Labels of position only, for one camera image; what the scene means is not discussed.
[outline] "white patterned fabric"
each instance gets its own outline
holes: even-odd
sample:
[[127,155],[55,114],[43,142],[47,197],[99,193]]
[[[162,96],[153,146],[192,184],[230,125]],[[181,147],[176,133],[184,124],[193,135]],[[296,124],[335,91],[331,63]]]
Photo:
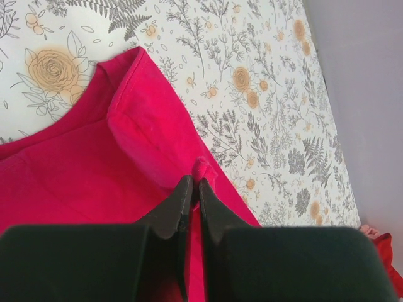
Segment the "white patterned fabric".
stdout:
[[263,225],[360,224],[300,1],[0,0],[0,25],[1,143],[141,45]]

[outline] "mattress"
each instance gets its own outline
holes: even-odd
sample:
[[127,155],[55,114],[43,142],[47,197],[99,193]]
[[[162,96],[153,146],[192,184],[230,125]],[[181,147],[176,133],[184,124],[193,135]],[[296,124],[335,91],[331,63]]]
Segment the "mattress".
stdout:
[[0,143],[142,46],[262,225],[360,224],[300,1],[0,0],[0,24]]

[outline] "red object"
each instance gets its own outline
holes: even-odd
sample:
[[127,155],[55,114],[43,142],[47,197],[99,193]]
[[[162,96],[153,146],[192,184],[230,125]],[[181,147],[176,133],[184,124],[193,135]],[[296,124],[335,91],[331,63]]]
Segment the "red object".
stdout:
[[397,296],[403,298],[403,278],[392,266],[393,251],[392,251],[392,236],[385,233],[378,238],[372,240],[375,244],[383,265],[389,275],[392,284],[396,290]]
[[[0,146],[0,233],[20,224],[132,223],[185,174],[206,177],[232,211],[258,226],[170,83],[137,47],[100,63],[56,124]],[[196,211],[190,301],[205,300],[201,252]]]

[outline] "orange flower print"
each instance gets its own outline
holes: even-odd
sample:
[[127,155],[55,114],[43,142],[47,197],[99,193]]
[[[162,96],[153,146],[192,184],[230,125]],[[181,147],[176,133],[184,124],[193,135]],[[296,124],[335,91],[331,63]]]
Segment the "orange flower print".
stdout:
[[254,188],[254,185],[255,185],[254,179],[250,179],[250,180],[248,180],[248,181],[246,182],[246,187],[247,187],[249,190],[252,190],[252,189]]
[[265,80],[260,81],[259,86],[262,91],[266,91],[269,88],[269,85]]
[[60,92],[61,98],[72,105],[75,105],[82,93],[84,92],[84,88],[78,85],[73,85],[70,90],[62,90]]
[[158,35],[157,33],[157,27],[158,25],[156,24],[157,20],[154,20],[150,25],[147,23],[145,24],[145,28],[141,29],[141,33],[145,33],[147,37],[154,38],[155,36]]
[[306,105],[308,103],[308,98],[307,98],[307,96],[302,96],[302,104],[303,105]]
[[311,123],[306,123],[304,130],[305,130],[306,132],[308,132],[308,131],[310,131],[311,129],[312,129],[312,124],[311,124]]
[[255,91],[249,91],[246,96],[247,104],[252,109],[259,106],[259,96]]
[[195,86],[197,86],[195,82],[195,73],[193,73],[191,77],[188,77],[186,79],[186,83],[188,83],[192,88],[195,88]]
[[239,4],[234,3],[234,7],[232,8],[235,14],[239,13],[241,11],[241,6]]
[[42,50],[30,62],[28,72],[44,91],[69,90],[79,77],[78,66],[68,55],[56,50]]
[[247,200],[246,195],[242,195],[242,200],[244,201],[244,203],[249,204],[249,201]]
[[270,44],[269,43],[264,43],[264,49],[268,52],[268,53],[271,53],[271,46],[270,46]]
[[310,45],[308,41],[302,42],[302,51],[304,52],[304,55],[310,55]]
[[245,67],[236,68],[232,75],[232,82],[234,82],[235,88],[240,92],[245,92],[249,89],[251,79]]
[[39,23],[39,18],[41,18],[45,14],[45,10],[40,11],[39,14],[37,15],[37,12],[33,9],[33,7],[31,7],[30,5],[28,6],[31,9],[31,13],[25,15],[25,21],[27,27],[31,28],[33,32],[38,36],[44,34],[43,36],[45,37],[46,40],[47,37],[45,31],[47,31],[48,33],[53,33],[54,31],[51,30],[50,28],[44,27],[43,24]]
[[312,205],[310,206],[310,216],[313,219],[316,219],[319,215],[320,210],[321,210],[321,206],[320,206],[319,202],[314,201],[312,203]]
[[275,36],[277,41],[283,41],[284,40],[284,32],[283,29],[277,30],[277,35]]
[[211,99],[213,97],[215,97],[217,95],[217,81],[214,81],[213,84],[209,84],[208,82],[206,82],[206,87],[207,87],[207,91],[203,92],[201,95],[204,96],[207,99]]
[[213,26],[213,23],[211,23],[210,22],[210,17],[207,17],[207,18],[204,18],[204,17],[201,17],[202,19],[203,19],[203,21],[204,21],[204,27],[207,29],[207,30],[213,30],[214,29],[214,26]]
[[323,217],[318,216],[316,218],[316,224],[319,225],[319,226],[322,226],[323,225]]
[[246,167],[248,169],[250,169],[253,166],[253,164],[254,164],[254,159],[253,159],[252,154],[251,154],[251,155],[249,155],[247,157]]
[[294,22],[294,34],[298,41],[302,42],[305,40],[305,26],[301,20]]

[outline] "gray wall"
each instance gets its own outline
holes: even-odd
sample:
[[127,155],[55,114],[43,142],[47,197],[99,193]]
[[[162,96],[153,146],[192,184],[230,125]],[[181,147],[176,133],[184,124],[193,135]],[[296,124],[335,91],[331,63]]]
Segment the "gray wall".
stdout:
[[306,0],[363,223],[403,274],[403,1]]

